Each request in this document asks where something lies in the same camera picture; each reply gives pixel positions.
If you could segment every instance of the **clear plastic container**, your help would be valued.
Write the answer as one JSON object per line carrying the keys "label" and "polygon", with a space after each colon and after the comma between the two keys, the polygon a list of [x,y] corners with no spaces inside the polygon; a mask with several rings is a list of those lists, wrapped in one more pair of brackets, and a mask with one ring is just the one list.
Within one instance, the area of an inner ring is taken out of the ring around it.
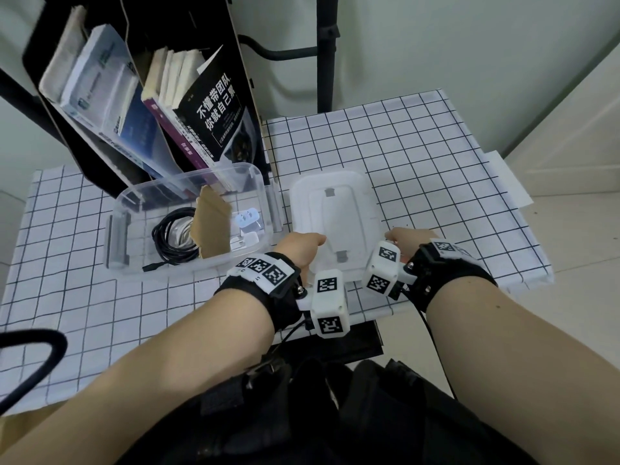
{"label": "clear plastic container", "polygon": [[[231,252],[144,272],[144,266],[161,261],[151,237],[153,227],[177,208],[195,208],[205,185],[233,207]],[[202,272],[223,275],[246,255],[265,250],[273,233],[259,169],[250,163],[233,163],[142,183],[123,191],[106,224],[104,263],[114,277],[123,280],[176,278]]]}

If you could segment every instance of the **grid tablecloth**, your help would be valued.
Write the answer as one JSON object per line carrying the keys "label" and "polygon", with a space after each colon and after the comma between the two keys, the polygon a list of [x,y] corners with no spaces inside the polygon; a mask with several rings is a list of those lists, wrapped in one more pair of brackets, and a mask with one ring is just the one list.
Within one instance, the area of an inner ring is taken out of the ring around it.
{"label": "grid tablecloth", "polygon": [[[385,230],[432,228],[482,258],[503,288],[553,280],[551,265],[443,91],[334,111],[268,120],[284,231],[292,230],[288,190],[306,171],[367,173]],[[35,173],[0,306],[4,330],[66,333],[59,366],[12,412],[65,400],[135,346],[207,300],[221,278],[116,281],[104,268],[105,220],[114,199],[74,166]],[[411,309],[406,301],[348,283],[352,323]],[[298,330],[293,338],[307,336]],[[0,351],[0,396],[39,367],[45,345]]]}

